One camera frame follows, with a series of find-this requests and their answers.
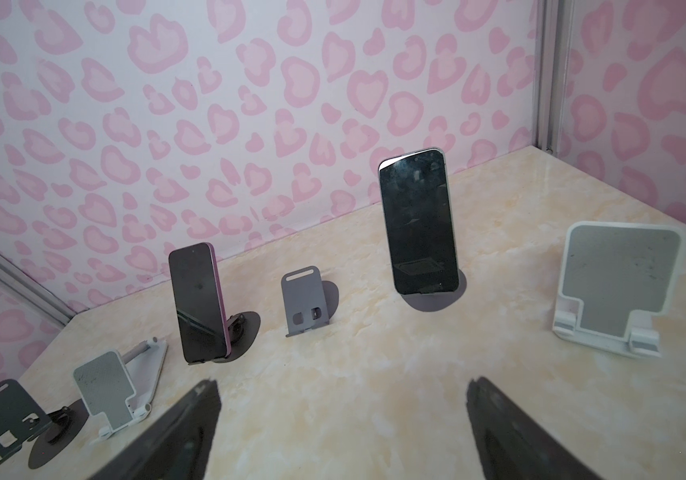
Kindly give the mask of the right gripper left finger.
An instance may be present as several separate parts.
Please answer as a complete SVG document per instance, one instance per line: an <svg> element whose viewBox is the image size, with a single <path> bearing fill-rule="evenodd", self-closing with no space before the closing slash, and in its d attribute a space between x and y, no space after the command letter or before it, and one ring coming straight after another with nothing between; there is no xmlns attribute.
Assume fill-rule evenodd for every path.
<svg viewBox="0 0 686 480"><path fill-rule="evenodd" d="M221 407L217 382L199 382L92 477L204 478Z"/></svg>

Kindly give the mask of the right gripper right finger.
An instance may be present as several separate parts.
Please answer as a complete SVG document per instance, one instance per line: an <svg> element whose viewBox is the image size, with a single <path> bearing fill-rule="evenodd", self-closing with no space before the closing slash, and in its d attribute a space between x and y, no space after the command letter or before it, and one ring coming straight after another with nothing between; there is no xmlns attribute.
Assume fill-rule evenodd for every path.
<svg viewBox="0 0 686 480"><path fill-rule="evenodd" d="M598 477L489 379L469 383L466 408L485 478Z"/></svg>

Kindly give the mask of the grey round stand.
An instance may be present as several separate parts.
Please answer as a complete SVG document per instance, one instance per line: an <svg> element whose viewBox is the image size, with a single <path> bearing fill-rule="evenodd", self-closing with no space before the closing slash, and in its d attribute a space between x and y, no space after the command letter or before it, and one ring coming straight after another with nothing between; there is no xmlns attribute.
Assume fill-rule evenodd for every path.
<svg viewBox="0 0 686 480"><path fill-rule="evenodd" d="M43 467L76 439L88 418L81 400L47 413L18 381L0 381L0 465L31 442L28 467Z"/></svg>

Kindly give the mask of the white folding phone stand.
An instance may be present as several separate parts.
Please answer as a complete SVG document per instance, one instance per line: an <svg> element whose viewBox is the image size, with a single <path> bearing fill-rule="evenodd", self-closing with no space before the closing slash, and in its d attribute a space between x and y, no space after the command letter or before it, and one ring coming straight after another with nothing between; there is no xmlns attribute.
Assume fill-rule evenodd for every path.
<svg viewBox="0 0 686 480"><path fill-rule="evenodd" d="M686 236L665 225L581 221L566 233L552 321L569 342L630 358L659 358L653 319L665 314Z"/></svg>

